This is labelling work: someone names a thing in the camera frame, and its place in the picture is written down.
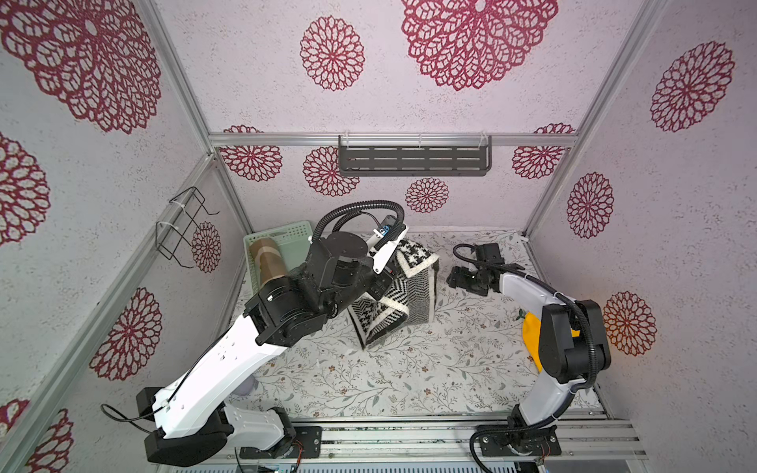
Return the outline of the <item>black white zigzag scarf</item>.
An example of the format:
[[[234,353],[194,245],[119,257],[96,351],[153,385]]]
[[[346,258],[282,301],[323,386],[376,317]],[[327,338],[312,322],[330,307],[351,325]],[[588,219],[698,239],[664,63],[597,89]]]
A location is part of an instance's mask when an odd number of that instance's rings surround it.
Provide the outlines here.
[[[439,256],[412,240],[403,240],[395,254],[396,278],[376,300],[364,295],[348,307],[361,348],[382,339],[403,325],[429,323],[435,318]]]

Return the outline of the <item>brown beige plaid scarf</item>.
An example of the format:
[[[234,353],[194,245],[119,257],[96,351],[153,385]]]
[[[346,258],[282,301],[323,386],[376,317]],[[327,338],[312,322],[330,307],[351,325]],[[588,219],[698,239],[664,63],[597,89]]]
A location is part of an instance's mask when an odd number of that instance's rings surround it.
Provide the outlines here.
[[[273,238],[258,238],[248,245],[246,256],[253,294],[267,282],[288,273],[280,248]]]

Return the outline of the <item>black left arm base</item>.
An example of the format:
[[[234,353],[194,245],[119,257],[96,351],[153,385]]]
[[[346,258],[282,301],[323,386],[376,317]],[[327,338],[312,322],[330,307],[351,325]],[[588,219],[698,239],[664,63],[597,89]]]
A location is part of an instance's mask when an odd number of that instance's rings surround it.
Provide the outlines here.
[[[285,409],[242,410],[234,419],[230,445],[240,459],[314,459],[321,455],[323,428],[295,425]]]

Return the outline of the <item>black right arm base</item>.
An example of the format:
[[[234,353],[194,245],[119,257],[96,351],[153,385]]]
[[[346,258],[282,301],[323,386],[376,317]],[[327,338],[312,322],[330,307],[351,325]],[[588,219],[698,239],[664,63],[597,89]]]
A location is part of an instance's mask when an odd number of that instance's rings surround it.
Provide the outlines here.
[[[476,433],[480,435],[478,441],[485,457],[546,457],[562,453],[556,431],[555,423],[527,426],[520,416],[512,415],[506,424],[481,425]]]

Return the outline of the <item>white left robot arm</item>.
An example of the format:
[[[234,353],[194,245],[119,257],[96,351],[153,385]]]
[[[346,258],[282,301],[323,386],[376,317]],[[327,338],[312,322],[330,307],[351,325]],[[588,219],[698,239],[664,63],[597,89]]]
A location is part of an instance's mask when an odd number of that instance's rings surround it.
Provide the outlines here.
[[[189,467],[225,447],[256,449],[266,458],[289,453],[297,432],[284,409],[238,408],[229,395],[360,297],[386,291],[396,274],[390,262],[406,233],[397,222],[368,242],[347,232],[314,236],[305,261],[262,285],[185,374],[138,393],[140,415],[155,424],[144,441],[148,462]]]

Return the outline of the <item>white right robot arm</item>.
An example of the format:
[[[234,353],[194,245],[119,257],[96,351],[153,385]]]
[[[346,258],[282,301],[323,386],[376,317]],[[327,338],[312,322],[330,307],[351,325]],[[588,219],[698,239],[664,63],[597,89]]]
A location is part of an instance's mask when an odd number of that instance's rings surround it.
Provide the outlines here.
[[[447,278],[449,287],[482,297],[491,292],[507,296],[539,322],[542,370],[513,415],[519,432],[553,424],[576,394],[593,388],[611,366],[601,307],[563,294],[520,264],[507,263],[498,244],[457,244],[453,256],[474,268],[455,266]]]

